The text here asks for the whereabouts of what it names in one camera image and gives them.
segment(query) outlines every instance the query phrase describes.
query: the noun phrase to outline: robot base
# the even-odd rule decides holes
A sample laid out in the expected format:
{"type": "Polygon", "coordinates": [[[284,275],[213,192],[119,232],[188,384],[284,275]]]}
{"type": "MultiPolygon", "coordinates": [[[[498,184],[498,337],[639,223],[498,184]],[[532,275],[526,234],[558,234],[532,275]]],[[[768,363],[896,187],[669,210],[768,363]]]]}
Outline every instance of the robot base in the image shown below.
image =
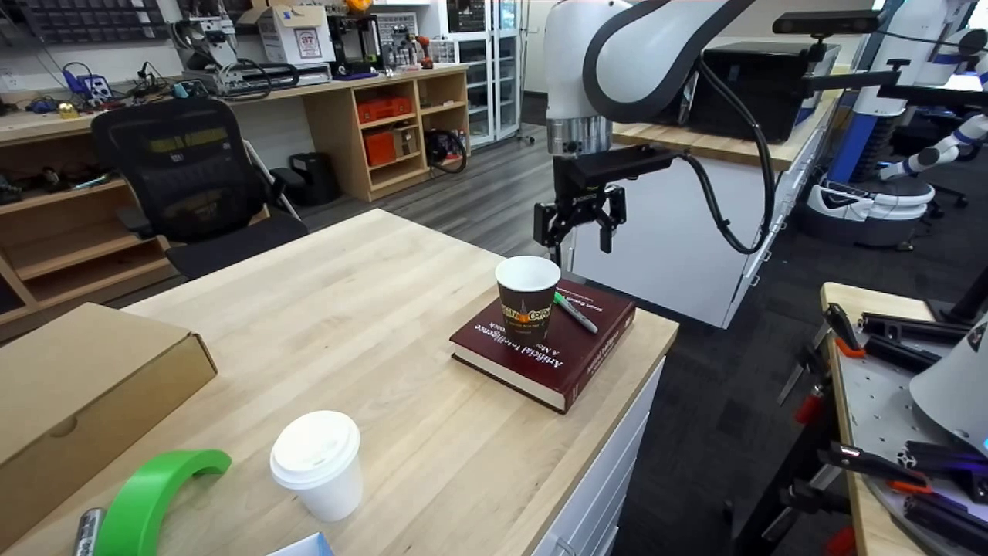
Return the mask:
{"type": "Polygon", "coordinates": [[[925,183],[903,183],[898,187],[833,187],[813,184],[807,206],[797,210],[797,223],[820,237],[875,247],[875,249],[912,249],[919,232],[919,220],[929,210],[936,187],[925,183]]]}
{"type": "Polygon", "coordinates": [[[912,249],[912,242],[919,232],[919,223],[913,220],[829,220],[824,213],[816,213],[809,206],[801,206],[793,213],[797,225],[809,234],[850,244],[850,247],[872,247],[872,249],[912,249]]]}

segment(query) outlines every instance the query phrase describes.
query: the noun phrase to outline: book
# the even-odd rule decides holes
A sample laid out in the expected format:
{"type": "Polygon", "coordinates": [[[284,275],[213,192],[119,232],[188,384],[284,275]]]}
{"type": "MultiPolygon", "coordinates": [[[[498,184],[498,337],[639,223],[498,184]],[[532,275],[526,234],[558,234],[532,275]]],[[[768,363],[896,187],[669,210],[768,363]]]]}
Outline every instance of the book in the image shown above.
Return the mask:
{"type": "Polygon", "coordinates": [[[564,413],[630,326],[636,302],[570,277],[561,277],[558,294],[569,297],[600,333],[589,333],[576,317],[552,304],[546,338],[520,345],[503,329],[499,300],[492,300],[453,329],[453,358],[564,413]]]}

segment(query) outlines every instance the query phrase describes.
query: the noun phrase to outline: white cup lid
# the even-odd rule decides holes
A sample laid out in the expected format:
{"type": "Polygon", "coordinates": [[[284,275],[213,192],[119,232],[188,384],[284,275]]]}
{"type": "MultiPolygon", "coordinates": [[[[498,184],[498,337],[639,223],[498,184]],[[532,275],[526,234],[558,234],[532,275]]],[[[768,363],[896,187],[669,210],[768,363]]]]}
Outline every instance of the white cup lid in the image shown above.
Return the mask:
{"type": "Polygon", "coordinates": [[[313,410],[280,429],[270,465],[280,487],[309,492],[333,483],[362,447],[362,429],[339,410],[313,410]]]}

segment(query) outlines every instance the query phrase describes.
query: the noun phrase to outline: paper cup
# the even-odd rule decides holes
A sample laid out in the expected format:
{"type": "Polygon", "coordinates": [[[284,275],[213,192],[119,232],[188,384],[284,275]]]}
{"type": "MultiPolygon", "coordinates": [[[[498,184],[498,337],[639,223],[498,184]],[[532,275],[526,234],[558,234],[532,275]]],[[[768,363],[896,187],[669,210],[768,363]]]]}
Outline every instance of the paper cup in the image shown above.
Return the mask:
{"type": "Polygon", "coordinates": [[[558,264],[543,255],[512,255],[494,267],[503,329],[516,343],[541,343],[550,329],[558,264]]]}
{"type": "Polygon", "coordinates": [[[297,493],[302,506],[339,521],[362,506],[362,429],[338,410],[313,410],[280,429],[271,443],[271,479],[297,493]]]}

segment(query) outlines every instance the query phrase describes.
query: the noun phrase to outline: white paper cup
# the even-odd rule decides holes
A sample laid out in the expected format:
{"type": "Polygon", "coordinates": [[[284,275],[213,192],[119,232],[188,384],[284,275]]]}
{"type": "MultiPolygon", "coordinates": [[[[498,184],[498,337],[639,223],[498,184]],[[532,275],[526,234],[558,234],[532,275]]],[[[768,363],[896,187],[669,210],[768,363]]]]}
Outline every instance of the white paper cup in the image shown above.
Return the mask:
{"type": "Polygon", "coordinates": [[[339,410],[313,410],[280,429],[271,443],[271,479],[302,506],[339,521],[362,506],[362,429],[339,410]]]}

